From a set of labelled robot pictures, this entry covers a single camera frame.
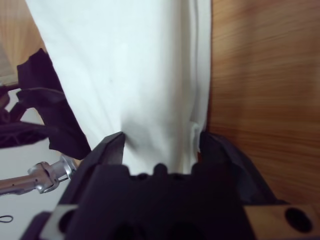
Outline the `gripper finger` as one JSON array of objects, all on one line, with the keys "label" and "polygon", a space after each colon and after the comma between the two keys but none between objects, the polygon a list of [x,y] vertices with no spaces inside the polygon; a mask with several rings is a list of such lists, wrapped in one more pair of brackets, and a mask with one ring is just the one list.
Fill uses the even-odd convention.
[{"label": "gripper finger", "polygon": [[244,205],[284,205],[278,199],[251,159],[226,137],[203,131],[199,148],[204,162],[226,164]]},{"label": "gripper finger", "polygon": [[20,121],[0,125],[1,148],[32,145],[47,137],[48,128],[44,125]]},{"label": "gripper finger", "polygon": [[121,165],[125,146],[125,134],[117,132],[105,137],[85,158],[74,173],[64,191],[60,205],[77,205],[86,195],[94,173],[103,165]]}]

